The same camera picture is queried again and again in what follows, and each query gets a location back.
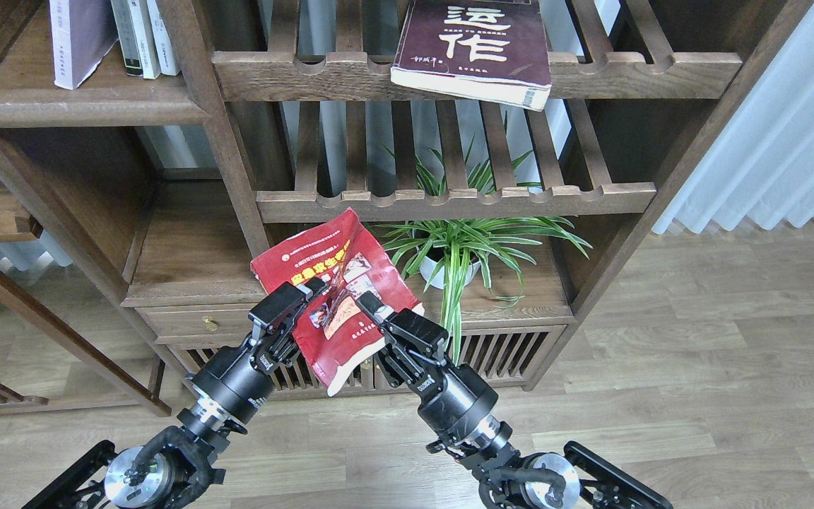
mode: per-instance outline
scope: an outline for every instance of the wooden cabinet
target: wooden cabinet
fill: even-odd
[[[594,0],[567,3],[584,55],[549,60],[572,134],[555,147],[545,115],[526,113],[542,193],[517,187],[500,110],[487,103],[497,193],[468,188],[454,101],[390,83],[393,55],[364,51],[360,0],[338,0],[336,51],[325,55],[297,53],[297,0],[275,0],[268,20],[252,2],[160,0],[183,75],[127,77],[116,48],[78,90],[51,84],[45,3],[19,3],[9,19],[20,22],[0,38],[0,178],[175,370],[195,370],[247,331],[246,309],[263,296],[252,255],[348,206],[365,221],[577,216],[595,245],[588,259],[543,247],[509,310],[479,283],[466,294],[462,357],[494,383],[533,389],[811,6],[622,0],[607,33]],[[397,4],[403,19],[407,2]],[[296,146],[282,100],[300,101]],[[335,196],[319,144],[325,100],[346,102],[348,174]],[[365,109],[376,100],[391,101],[394,188],[372,186],[366,164]],[[410,100],[435,101],[443,197],[416,189]],[[129,126],[161,124],[203,125],[217,172],[153,168]],[[509,275],[498,281],[509,286]],[[421,297],[433,317],[437,298]],[[302,360],[277,384],[291,397],[324,393]],[[367,365],[346,391],[383,384]]]

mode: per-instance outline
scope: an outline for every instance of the white pot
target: white pot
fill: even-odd
[[[442,290],[445,287],[445,267],[442,267],[442,270],[440,270],[438,274],[435,274],[435,277],[433,277],[432,280],[429,280],[430,275],[432,275],[432,272],[435,271],[436,264],[438,264],[438,262],[432,258],[424,257],[423,261],[420,263],[420,274],[423,275],[423,279],[429,281],[429,286],[434,286],[435,288]],[[479,267],[481,266],[482,262],[479,261],[475,261],[469,265],[469,270],[466,271],[464,286],[467,286],[469,281],[473,280],[473,277],[476,276],[476,273],[478,273]]]

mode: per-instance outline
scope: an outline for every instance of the white book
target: white book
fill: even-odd
[[[127,0],[112,0],[112,12],[115,13],[115,25],[119,29],[119,42],[122,43],[125,71],[129,76],[143,76],[140,57],[136,51],[134,22],[130,19],[130,7],[127,6]]]
[[[55,86],[74,90],[117,41],[109,0],[49,0]]]
[[[178,67],[175,50],[172,48],[171,39],[168,38],[168,31],[162,21],[162,14],[159,13],[159,6],[156,6],[155,0],[146,0],[146,4],[149,7],[149,20],[153,24],[155,53],[159,57],[159,67],[162,68],[162,74],[177,76],[181,72],[181,68]]]
[[[161,74],[159,58],[155,55],[155,41],[153,39],[153,25],[149,21],[149,9],[146,0],[127,0],[130,8],[130,20],[134,26],[136,49],[143,68],[143,77],[155,80]]]

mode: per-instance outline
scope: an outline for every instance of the chinese character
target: chinese character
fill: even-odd
[[[448,19],[445,20],[445,25],[466,25],[475,26],[477,28],[488,28],[491,30],[507,30],[510,25],[498,25],[498,18],[504,17],[501,9],[487,9],[485,7],[469,7],[466,9],[466,18],[463,7],[448,6]]]
[[[494,62],[504,62],[507,61],[507,57],[501,55],[493,55],[493,54],[484,54],[484,52],[503,52],[505,49],[503,46],[507,46],[510,44],[510,41],[498,41],[496,39],[483,39],[479,37],[479,34],[473,35],[469,39],[464,39],[461,41],[461,36],[459,33],[455,33],[455,35],[446,35],[446,33],[440,33],[439,39],[442,41],[448,42],[448,52],[446,55],[448,58],[454,58],[454,45],[455,42],[458,45],[462,46],[469,46],[469,61],[475,62],[478,60],[491,60]]]

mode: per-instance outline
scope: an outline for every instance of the book spine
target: book spine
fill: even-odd
[[[127,0],[127,6],[130,9],[130,19],[134,26],[136,51],[140,58],[140,67],[143,68],[143,77],[155,80],[159,77],[159,60],[155,55],[153,26],[149,23],[149,9],[146,8],[146,0]]]
[[[159,13],[159,6],[155,0],[146,0],[149,7],[149,20],[153,24],[153,39],[155,41],[155,52],[159,57],[159,67],[163,74],[177,76],[181,69],[178,67],[175,50],[172,48],[171,39],[168,38],[168,31],[162,21],[162,14]]]
[[[130,19],[130,8],[127,6],[127,0],[112,0],[112,12],[115,13],[115,25],[119,29],[119,42],[122,44],[122,57],[125,61],[127,75],[143,76],[140,56],[136,51],[134,24]]]
[[[74,65],[71,60],[71,4],[69,0],[49,0],[49,22],[52,24],[52,62],[55,86],[68,90],[74,83]]]
[[[398,49],[394,54],[394,64],[391,65],[392,69],[401,67],[401,58],[404,53],[404,42],[407,40],[407,32],[410,28],[410,20],[413,18],[413,9],[416,8],[416,0],[411,0],[410,6],[407,7],[407,14],[404,16],[404,27],[401,29],[401,39],[398,40]]]

